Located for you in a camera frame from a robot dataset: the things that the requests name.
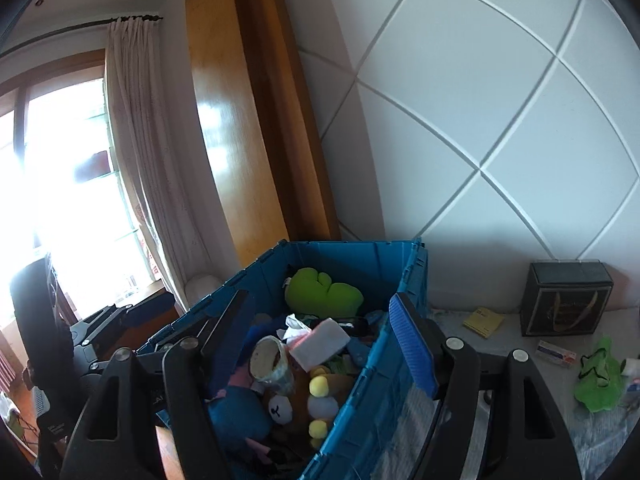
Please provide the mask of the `green cloth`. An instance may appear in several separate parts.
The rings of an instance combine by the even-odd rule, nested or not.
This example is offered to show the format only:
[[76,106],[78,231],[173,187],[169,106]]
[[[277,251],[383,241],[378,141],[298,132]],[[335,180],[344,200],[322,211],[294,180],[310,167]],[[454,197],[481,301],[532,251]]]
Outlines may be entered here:
[[623,396],[620,362],[612,356],[612,338],[603,336],[590,354],[579,360],[574,398],[591,414],[611,411]]

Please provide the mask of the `white paper roll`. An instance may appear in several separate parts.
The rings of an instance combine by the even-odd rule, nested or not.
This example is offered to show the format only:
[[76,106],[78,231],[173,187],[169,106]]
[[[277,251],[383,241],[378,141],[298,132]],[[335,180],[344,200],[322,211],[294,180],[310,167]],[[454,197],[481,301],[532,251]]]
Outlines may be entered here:
[[638,358],[627,358],[620,363],[620,374],[624,377],[640,377],[640,360]]

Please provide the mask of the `pink white tissue pack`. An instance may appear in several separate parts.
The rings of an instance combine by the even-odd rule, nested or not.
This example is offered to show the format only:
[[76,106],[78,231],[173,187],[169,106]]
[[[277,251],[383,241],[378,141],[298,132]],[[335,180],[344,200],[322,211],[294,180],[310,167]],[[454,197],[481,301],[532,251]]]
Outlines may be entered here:
[[340,353],[349,343],[350,336],[333,318],[319,323],[310,333],[297,338],[289,347],[288,354],[305,371]]

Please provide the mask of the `blue plush toy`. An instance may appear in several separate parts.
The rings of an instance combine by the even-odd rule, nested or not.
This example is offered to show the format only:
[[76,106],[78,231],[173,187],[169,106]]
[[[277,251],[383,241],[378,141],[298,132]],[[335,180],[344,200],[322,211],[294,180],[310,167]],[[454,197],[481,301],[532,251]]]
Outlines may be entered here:
[[250,388],[228,386],[207,411],[217,442],[227,452],[246,450],[248,442],[262,442],[271,430],[272,420]]

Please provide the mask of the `white red toothpaste box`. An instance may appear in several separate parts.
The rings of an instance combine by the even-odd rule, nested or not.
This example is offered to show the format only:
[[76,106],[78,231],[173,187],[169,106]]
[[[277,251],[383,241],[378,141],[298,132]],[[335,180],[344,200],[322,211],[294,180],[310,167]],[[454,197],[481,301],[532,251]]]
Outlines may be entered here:
[[572,367],[577,361],[575,352],[550,344],[550,342],[544,340],[538,341],[536,355],[549,363],[566,368]]

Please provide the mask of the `clear tape roll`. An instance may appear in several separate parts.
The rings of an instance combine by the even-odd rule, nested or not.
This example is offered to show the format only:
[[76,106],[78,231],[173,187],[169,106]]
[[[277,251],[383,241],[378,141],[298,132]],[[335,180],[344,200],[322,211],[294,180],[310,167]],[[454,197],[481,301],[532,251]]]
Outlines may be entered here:
[[256,382],[265,388],[289,396],[294,391],[295,380],[285,345],[275,336],[265,336],[250,355],[248,370]]

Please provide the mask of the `yellow sticky note pad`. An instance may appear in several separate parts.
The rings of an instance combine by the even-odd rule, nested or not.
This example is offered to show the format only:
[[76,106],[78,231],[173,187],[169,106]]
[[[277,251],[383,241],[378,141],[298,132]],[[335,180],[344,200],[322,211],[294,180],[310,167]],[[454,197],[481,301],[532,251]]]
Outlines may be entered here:
[[504,316],[485,307],[473,311],[462,323],[468,330],[488,339],[501,326]]

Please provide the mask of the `yellow pompom toy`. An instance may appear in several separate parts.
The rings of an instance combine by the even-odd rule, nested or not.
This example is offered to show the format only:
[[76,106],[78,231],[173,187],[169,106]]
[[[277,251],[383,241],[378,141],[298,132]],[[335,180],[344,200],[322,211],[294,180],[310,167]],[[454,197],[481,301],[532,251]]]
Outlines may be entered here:
[[310,417],[308,434],[313,448],[318,450],[328,437],[334,420],[352,388],[352,378],[331,373],[325,366],[309,372],[307,411]]

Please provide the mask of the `green plush toy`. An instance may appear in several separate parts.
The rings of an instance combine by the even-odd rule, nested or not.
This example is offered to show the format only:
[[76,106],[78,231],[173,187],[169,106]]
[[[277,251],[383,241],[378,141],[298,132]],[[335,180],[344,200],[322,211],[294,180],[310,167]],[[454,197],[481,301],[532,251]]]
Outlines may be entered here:
[[354,318],[364,301],[358,288],[334,282],[314,268],[299,269],[285,286],[284,296],[295,314],[318,318]]

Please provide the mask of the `cream window curtain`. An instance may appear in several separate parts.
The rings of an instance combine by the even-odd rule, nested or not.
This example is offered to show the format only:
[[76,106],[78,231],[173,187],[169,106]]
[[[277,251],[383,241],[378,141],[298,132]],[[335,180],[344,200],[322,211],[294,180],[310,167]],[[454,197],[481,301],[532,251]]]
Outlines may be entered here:
[[212,258],[172,152],[157,21],[136,16],[108,24],[105,92],[129,203],[164,284],[188,310],[198,302],[191,282],[209,274]]

